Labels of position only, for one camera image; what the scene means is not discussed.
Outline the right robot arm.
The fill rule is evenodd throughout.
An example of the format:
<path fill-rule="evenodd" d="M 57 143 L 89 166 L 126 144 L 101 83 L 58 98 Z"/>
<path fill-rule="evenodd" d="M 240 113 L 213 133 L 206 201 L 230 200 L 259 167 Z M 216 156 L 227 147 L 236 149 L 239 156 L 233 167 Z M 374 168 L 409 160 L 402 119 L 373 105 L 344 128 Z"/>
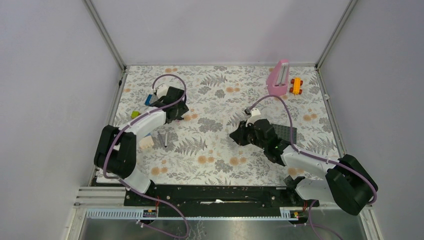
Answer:
<path fill-rule="evenodd" d="M 287 177 L 284 180 L 289 189 L 287 201 L 293 206 L 311 200 L 334 203 L 346 213 L 356 216 L 376 200 L 377 184 L 352 155 L 331 159 L 301 150 L 279 137 L 274 125 L 267 119 L 254 123 L 241 121 L 229 137 L 239 146 L 258 147 L 272 163 L 299 168 L 319 178 Z"/>

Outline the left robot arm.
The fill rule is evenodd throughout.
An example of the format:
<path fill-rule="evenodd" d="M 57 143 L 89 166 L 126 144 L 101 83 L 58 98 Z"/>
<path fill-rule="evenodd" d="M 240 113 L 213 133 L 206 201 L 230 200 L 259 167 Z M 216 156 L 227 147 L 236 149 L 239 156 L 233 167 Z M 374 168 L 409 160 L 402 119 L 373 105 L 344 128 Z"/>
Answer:
<path fill-rule="evenodd" d="M 136 167 L 139 143 L 155 129 L 182 120 L 189 110 L 183 89 L 162 84 L 154 93 L 158 99 L 137 118 L 120 127 L 107 125 L 102 129 L 93 160 L 104 174 L 110 173 L 136 190 L 135 197 L 144 206 L 154 202 L 155 192 L 150 188 L 152 180 Z"/>

